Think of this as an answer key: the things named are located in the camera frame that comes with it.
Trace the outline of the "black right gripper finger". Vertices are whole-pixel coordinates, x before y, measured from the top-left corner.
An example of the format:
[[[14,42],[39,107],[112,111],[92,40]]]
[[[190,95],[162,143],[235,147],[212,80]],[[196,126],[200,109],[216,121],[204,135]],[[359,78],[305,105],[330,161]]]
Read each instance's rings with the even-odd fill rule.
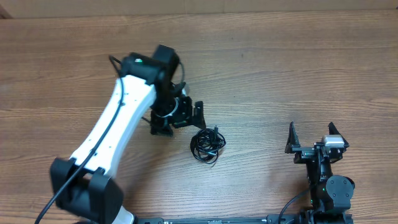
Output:
[[[299,150],[299,148],[300,148],[299,138],[295,131],[294,122],[292,121],[289,124],[289,136],[288,136],[287,143],[285,146],[285,153],[286,154],[296,153]]]
[[[333,124],[333,122],[330,122],[328,125],[328,130],[329,130],[329,134],[331,135],[340,135],[343,142],[344,142],[344,148],[348,148],[349,147],[349,143],[348,141],[343,137],[342,134],[340,134],[340,132],[337,130],[336,126]]]

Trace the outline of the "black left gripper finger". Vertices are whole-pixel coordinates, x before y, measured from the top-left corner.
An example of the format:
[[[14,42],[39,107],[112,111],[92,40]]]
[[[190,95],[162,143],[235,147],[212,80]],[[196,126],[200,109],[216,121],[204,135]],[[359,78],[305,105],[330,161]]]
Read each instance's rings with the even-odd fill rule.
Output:
[[[193,109],[192,122],[193,122],[193,125],[196,126],[197,128],[206,129],[202,101],[197,101],[195,103],[195,107]]]
[[[173,136],[174,134],[166,119],[150,121],[150,133],[157,136]]]

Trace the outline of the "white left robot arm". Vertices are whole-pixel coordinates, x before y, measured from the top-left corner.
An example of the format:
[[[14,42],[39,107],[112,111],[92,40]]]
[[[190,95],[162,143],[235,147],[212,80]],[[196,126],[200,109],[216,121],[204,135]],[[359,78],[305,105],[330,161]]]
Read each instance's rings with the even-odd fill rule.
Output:
[[[50,167],[55,204],[92,223],[136,223],[123,207],[124,194],[115,181],[123,152],[138,123],[150,111],[150,132],[172,136],[186,126],[205,129],[203,103],[187,96],[186,83],[173,83],[180,58],[159,45],[150,57],[131,53],[109,57],[118,76],[113,94],[91,133],[69,159]]]

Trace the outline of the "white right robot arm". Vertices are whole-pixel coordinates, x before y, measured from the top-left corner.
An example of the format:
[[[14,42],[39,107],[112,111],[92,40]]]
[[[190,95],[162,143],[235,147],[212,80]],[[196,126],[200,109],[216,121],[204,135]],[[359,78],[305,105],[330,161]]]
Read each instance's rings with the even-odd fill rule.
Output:
[[[309,187],[287,202],[279,213],[278,223],[354,222],[346,211],[351,208],[355,183],[349,177],[333,174],[331,170],[331,165],[343,158],[348,147],[349,143],[333,123],[329,123],[328,134],[321,141],[315,142],[313,146],[302,147],[295,126],[290,123],[285,153],[294,155],[295,164],[306,165]],[[292,218],[284,214],[289,205],[306,194],[310,196],[310,207],[302,209]]]

